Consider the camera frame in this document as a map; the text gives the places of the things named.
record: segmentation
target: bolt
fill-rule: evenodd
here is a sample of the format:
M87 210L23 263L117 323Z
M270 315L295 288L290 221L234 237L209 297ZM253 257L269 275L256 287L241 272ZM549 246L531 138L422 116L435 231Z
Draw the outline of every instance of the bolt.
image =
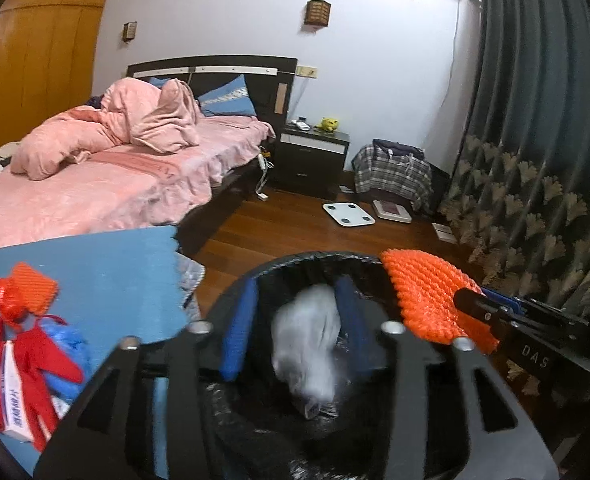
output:
M213 323L209 321L194 321L188 326L188 331L193 334L208 334L213 330Z
M475 343L473 343L468 337L457 337L453 340L453 346L462 352L470 352L475 349Z
M400 335L406 331L406 327L398 321L385 321L381 324L381 331L390 335Z
M142 344L142 340L134 335L122 337L120 340L120 348L122 350L137 350Z

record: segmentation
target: wooden floor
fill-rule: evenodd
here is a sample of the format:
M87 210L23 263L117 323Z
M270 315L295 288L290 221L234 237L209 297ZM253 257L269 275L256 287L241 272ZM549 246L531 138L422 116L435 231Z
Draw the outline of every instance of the wooden floor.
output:
M391 248L419 249L444 258L479 277L479 268L467 262L470 249L441 242L429 220L414 216L411 224L377 219L364 227L338 225L323 209L328 201L269 189L267 202L253 197L210 238L195 260L206 266L197 289L205 314L216 298L239 276L264 262L306 251L356 251L379 254ZM350 202L350 195L339 201ZM369 204L360 204L377 218Z

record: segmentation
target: wooden wardrobe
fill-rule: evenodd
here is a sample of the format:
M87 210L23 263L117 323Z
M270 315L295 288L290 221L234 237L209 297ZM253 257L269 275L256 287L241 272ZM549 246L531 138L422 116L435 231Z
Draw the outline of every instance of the wooden wardrobe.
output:
M0 146L90 97L105 0L6 0L0 8Z

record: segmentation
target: bed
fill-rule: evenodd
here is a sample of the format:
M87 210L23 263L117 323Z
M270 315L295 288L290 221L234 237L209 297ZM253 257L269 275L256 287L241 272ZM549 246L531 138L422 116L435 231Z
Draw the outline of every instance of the bed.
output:
M182 252L194 254L259 177L259 145L285 124L296 65L296 59L282 57L201 56L128 67L127 76L144 81L183 80L195 96L243 73L257 120L200 124L200 144L173 155L131 144L102 152L162 158L177 168L174 178L166 180L93 159L37 181L7 169L0 174L0 247L174 224Z

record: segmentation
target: yellow plush toy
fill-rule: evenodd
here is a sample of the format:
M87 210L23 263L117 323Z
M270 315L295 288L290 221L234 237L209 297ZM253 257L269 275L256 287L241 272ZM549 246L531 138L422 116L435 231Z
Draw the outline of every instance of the yellow plush toy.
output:
M329 117L324 117L322 122L317 125L318 129L324 130L329 134L332 134L336 129L339 128L339 121L337 119L331 119Z

